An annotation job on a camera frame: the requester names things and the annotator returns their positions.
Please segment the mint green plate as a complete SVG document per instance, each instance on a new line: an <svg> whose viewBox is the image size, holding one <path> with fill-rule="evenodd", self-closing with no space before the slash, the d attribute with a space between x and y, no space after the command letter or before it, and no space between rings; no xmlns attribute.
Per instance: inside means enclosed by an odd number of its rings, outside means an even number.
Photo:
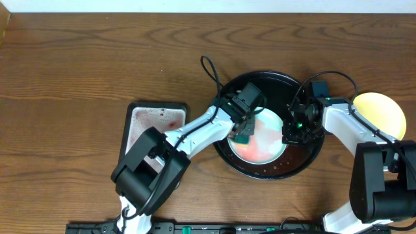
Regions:
<svg viewBox="0 0 416 234"><path fill-rule="evenodd" d="M236 144L234 136L227 141L232 152L249 164L267 164L279 158L287 145L282 142L283 120L269 109L255 115L255 133L249 144Z"/></svg>

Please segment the black rectangular soapy tray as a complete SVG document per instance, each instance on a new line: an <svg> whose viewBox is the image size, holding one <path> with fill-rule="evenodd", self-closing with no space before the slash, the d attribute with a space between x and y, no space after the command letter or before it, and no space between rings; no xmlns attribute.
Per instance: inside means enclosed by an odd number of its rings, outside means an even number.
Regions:
<svg viewBox="0 0 416 234"><path fill-rule="evenodd" d="M146 101L130 103L127 107L119 161L148 128L155 127L160 133L164 133L184 126L186 120L187 106L183 103Z"/></svg>

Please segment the round black tray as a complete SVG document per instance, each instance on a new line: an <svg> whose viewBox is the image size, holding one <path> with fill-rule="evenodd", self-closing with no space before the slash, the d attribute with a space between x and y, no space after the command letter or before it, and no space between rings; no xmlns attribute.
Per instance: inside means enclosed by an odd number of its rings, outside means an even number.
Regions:
<svg viewBox="0 0 416 234"><path fill-rule="evenodd" d="M253 83L267 98L266 108L277 114L282 120L291 117L287 105L292 101L301 82L295 78L275 71L253 71L242 74L225 84L221 93L228 94ZM219 156L238 172L255 179L285 179L306 169L317 157L324 143L320 137L314 144L287 146L285 151L272 162L252 164L237 157L226 139L213 144Z"/></svg>

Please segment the yellow plate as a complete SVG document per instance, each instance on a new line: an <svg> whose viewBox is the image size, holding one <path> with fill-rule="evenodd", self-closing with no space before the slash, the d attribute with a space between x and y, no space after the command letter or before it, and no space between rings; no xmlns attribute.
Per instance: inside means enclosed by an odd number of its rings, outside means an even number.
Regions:
<svg viewBox="0 0 416 234"><path fill-rule="evenodd" d="M384 133L402 140L406 133L406 117L400 106L390 97L367 92L354 100L358 112Z"/></svg>

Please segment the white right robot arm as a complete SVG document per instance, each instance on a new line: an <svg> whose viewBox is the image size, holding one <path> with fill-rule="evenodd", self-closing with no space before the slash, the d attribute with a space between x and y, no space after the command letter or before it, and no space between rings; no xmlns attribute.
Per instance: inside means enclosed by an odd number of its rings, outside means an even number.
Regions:
<svg viewBox="0 0 416 234"><path fill-rule="evenodd" d="M384 133L341 97L294 98L288 111L285 143L303 146L330 133L354 156L349 201L323 216L326 232L393 230L392 222L415 217L414 141Z"/></svg>

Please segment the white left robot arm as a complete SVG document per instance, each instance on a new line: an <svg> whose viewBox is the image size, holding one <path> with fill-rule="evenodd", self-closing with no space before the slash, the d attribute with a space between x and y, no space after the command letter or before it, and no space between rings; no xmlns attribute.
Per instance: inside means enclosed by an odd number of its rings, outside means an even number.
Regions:
<svg viewBox="0 0 416 234"><path fill-rule="evenodd" d="M187 125L165 133L156 127L146 129L110 177L122 204L118 231L147 233L152 214L176 189L191 158L230 133L241 132L266 104L259 96L216 97L202 116Z"/></svg>

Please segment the green yellow sponge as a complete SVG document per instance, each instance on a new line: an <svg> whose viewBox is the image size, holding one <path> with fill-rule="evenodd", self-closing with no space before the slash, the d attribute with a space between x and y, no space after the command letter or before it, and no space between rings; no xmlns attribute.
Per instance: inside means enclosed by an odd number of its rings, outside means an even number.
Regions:
<svg viewBox="0 0 416 234"><path fill-rule="evenodd" d="M236 144L249 144L250 136L249 135L236 135L233 138L233 141Z"/></svg>

